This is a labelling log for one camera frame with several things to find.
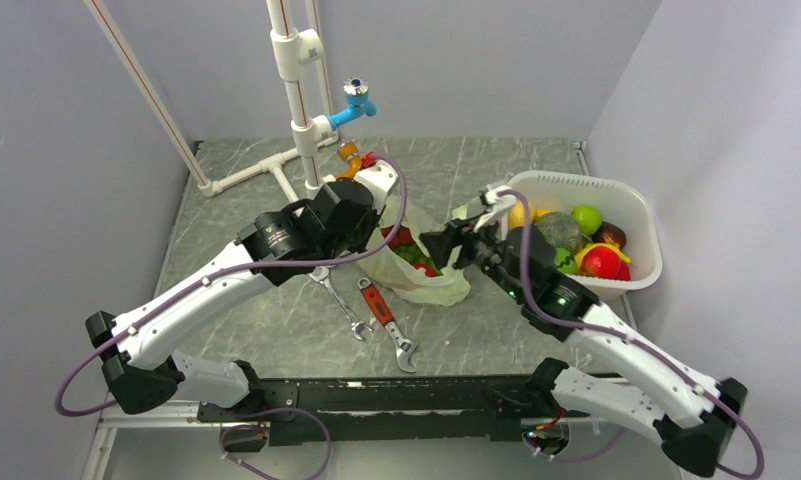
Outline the red fake apple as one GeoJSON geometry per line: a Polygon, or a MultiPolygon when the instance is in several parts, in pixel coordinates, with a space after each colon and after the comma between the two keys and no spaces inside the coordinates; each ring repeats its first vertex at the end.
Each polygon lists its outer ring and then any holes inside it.
{"type": "Polygon", "coordinates": [[[412,236],[411,231],[407,227],[401,226],[400,229],[389,241],[388,247],[391,249],[398,249],[398,248],[411,247],[412,245],[415,244],[416,242],[412,236]]]}

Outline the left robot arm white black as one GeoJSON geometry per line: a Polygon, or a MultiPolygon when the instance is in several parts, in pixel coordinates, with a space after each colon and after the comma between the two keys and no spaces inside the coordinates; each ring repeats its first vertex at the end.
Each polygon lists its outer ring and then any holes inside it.
{"type": "Polygon", "coordinates": [[[100,348],[102,373],[117,405],[134,415],[170,400],[194,400],[255,417],[265,394],[243,360],[214,362],[179,351],[206,323],[320,261],[337,264],[344,252],[362,252],[376,230],[394,174],[359,174],[323,185],[312,199],[260,214],[200,270],[130,312],[99,312],[86,322],[100,348]]]}

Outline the pale green plastic bag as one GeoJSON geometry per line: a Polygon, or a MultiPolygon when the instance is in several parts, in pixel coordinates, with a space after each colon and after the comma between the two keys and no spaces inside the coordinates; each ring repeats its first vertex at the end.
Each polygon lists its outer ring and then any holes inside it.
{"type": "Polygon", "coordinates": [[[421,233],[438,230],[440,225],[423,209],[408,201],[402,226],[411,231],[415,245],[428,255],[430,262],[411,265],[398,256],[395,249],[386,246],[358,262],[365,274],[409,302],[452,306],[464,300],[471,290],[464,274],[451,267],[438,269],[419,240],[421,233]]]}

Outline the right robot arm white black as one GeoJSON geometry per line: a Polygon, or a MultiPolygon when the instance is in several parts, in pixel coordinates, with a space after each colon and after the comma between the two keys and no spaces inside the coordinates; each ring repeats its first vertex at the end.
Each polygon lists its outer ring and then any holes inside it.
{"type": "Polygon", "coordinates": [[[420,240],[437,267],[477,267],[536,330],[599,358],[629,383],[595,380],[545,360],[526,391],[533,411],[550,415],[561,407],[599,416],[653,441],[689,473],[713,476],[747,399],[746,386],[668,357],[593,291],[559,272],[555,248],[535,227],[527,239],[522,232],[516,228],[499,239],[494,226],[474,231],[459,222],[420,240]]]}

